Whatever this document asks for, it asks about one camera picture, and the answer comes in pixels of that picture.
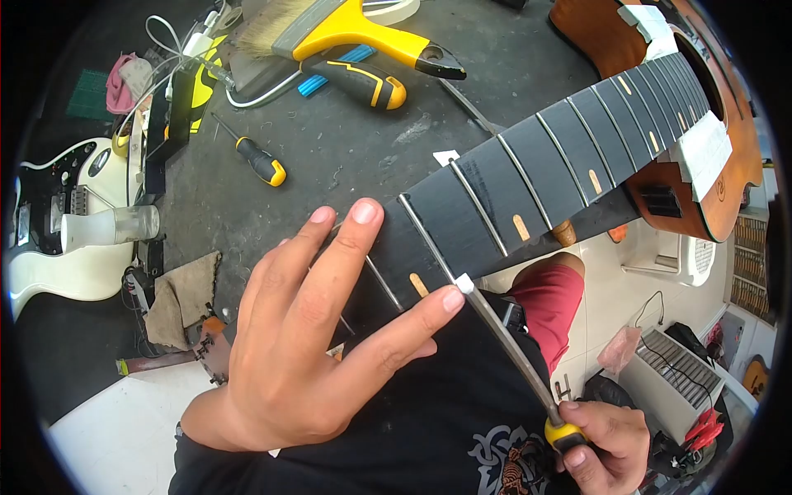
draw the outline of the person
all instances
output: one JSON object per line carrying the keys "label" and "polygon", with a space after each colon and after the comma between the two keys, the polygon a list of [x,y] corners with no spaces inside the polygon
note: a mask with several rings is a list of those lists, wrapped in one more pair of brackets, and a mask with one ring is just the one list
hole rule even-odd
{"label": "person", "polygon": [[[308,271],[336,221],[321,207],[256,265],[229,381],[184,412],[169,492],[633,493],[649,450],[641,411],[562,402],[598,452],[578,446],[557,459],[545,410],[453,285],[348,341],[341,361],[326,354],[383,219],[376,201],[358,200]],[[510,292],[527,323],[515,339],[548,386],[583,275],[578,257],[557,253]]]}

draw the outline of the green mat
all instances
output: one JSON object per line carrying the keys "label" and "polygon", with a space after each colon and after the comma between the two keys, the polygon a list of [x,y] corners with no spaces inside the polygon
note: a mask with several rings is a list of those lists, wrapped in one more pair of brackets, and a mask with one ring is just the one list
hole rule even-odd
{"label": "green mat", "polygon": [[66,114],[71,117],[104,120],[113,122],[116,116],[107,111],[105,83],[110,74],[83,69],[74,92],[66,106]]}

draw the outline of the white electric guitar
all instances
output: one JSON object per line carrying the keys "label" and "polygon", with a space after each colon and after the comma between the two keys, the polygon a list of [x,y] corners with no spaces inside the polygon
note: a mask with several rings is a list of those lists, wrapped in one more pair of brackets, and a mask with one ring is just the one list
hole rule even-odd
{"label": "white electric guitar", "polygon": [[14,321],[39,292],[98,301],[119,291],[134,243],[63,254],[60,223],[64,213],[91,215],[134,204],[140,177],[134,168],[112,152],[108,138],[77,143],[43,165],[22,163],[6,252]]}

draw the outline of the red shorts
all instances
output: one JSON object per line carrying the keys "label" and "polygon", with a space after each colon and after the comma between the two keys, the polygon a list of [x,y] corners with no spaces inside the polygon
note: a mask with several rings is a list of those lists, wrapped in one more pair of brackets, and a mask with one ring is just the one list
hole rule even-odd
{"label": "red shorts", "polygon": [[553,374],[569,348],[569,328],[583,299],[583,277],[566,265],[527,274],[508,292],[525,308],[528,335],[539,344]]}

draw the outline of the black t-shirt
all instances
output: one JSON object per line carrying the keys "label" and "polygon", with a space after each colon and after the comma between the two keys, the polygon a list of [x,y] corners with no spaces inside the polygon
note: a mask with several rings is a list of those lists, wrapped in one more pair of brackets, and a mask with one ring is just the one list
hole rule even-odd
{"label": "black t-shirt", "polygon": [[[545,383],[547,365],[515,339]],[[172,495],[198,493],[577,493],[553,476],[539,400],[477,315],[465,306],[339,437],[267,452],[225,452],[177,435]]]}

